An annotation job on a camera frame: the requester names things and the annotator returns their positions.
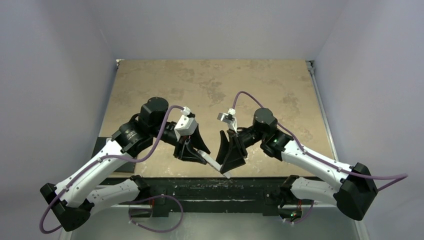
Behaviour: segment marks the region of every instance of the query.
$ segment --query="white wall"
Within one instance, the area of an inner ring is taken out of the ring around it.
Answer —
[[[91,16],[82,0],[0,1],[1,239],[58,237],[38,230],[39,189],[87,161],[116,70]]]
[[[118,59],[315,59],[347,0],[88,0]]]
[[[424,235],[423,13],[422,0],[350,0],[316,59],[340,160],[410,175],[378,194],[371,239]]]

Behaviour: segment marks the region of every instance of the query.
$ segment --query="table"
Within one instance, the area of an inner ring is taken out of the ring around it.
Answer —
[[[211,60],[122,60],[103,119],[100,136],[108,137],[130,117],[140,112],[151,97],[165,98],[169,105],[189,107],[196,114],[200,134],[216,157],[220,130],[227,125],[217,120],[226,113],[238,91],[255,96],[300,141],[333,158],[317,95],[304,60],[211,59]],[[256,103],[241,95],[236,106],[239,127],[252,124]],[[177,122],[181,113],[170,114]],[[289,163],[266,156],[260,143],[247,149],[246,165],[231,171],[234,177],[312,176]],[[139,158],[150,148],[144,150]],[[173,157],[174,147],[161,142],[145,162],[137,163],[135,174],[144,177],[220,177],[209,165],[184,162]],[[113,173],[111,177],[123,177]]]

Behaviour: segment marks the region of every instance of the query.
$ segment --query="beige table surface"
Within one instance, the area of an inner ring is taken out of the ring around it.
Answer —
[[[100,135],[109,137],[120,125],[140,112],[151,97],[165,98],[169,105],[189,107],[199,123],[200,134],[215,158],[220,130],[227,125],[217,120],[227,112],[238,91],[255,96],[300,141],[333,158],[314,86],[304,60],[123,60],[103,120]],[[246,95],[236,106],[239,127],[249,127],[258,108]],[[177,122],[175,110],[169,121]],[[267,157],[260,143],[248,148],[246,165],[231,171],[234,177],[311,176],[297,166]],[[144,156],[150,148],[143,151]],[[174,147],[161,142],[145,162],[137,163],[135,174],[144,177],[221,177],[209,165],[184,162],[173,157]]]

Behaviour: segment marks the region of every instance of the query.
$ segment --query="wooden tabletop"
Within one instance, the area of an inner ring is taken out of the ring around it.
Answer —
[[[133,114],[140,112],[149,98],[162,97],[169,105],[191,109],[210,155],[215,158],[220,146],[219,131],[227,130],[227,125],[217,120],[218,113],[226,113],[241,90],[269,108],[307,147],[333,158],[304,60],[123,60],[119,63],[100,135],[110,136]],[[238,126],[249,127],[257,108],[253,100],[241,95],[235,115]],[[177,122],[180,116],[175,110],[169,121]],[[139,158],[149,150],[144,150]],[[147,161],[137,163],[135,174],[144,177],[222,176],[209,165],[178,160],[173,152],[173,146],[161,142]],[[232,170],[232,176],[311,176],[297,166],[267,157],[259,143],[247,152],[246,165]]]

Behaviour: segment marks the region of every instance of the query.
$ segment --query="black and white robotic arm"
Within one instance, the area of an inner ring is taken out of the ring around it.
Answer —
[[[291,175],[281,183],[280,193],[271,196],[278,199],[281,205],[284,205],[287,198],[315,200],[335,205],[348,217],[361,220],[378,193],[373,180],[346,173],[348,170],[370,175],[366,166],[360,163],[351,166],[334,161],[305,146],[303,149],[299,148],[290,135],[277,128],[278,121],[267,108],[256,110],[249,127],[237,126],[236,111],[232,108],[228,113],[218,115],[220,121],[228,124],[228,139],[226,133],[220,131],[221,141],[216,160],[209,156],[211,152],[200,135],[199,124],[191,110],[181,107],[178,122],[168,122],[170,109],[163,98],[149,99],[141,107],[140,113],[121,125],[103,149],[83,167],[65,180],[57,184],[47,183],[40,189],[65,231],[79,228],[90,216],[110,206],[151,197],[150,186],[139,175],[117,185],[99,189],[97,187],[127,161],[143,161],[137,160],[137,156],[150,146],[153,146],[154,151],[158,138],[174,146],[175,158],[209,164],[226,178],[231,177],[230,170],[246,163],[247,148],[261,142],[261,149],[269,157],[296,165],[322,180]],[[331,162],[337,168],[317,161],[306,152]]]

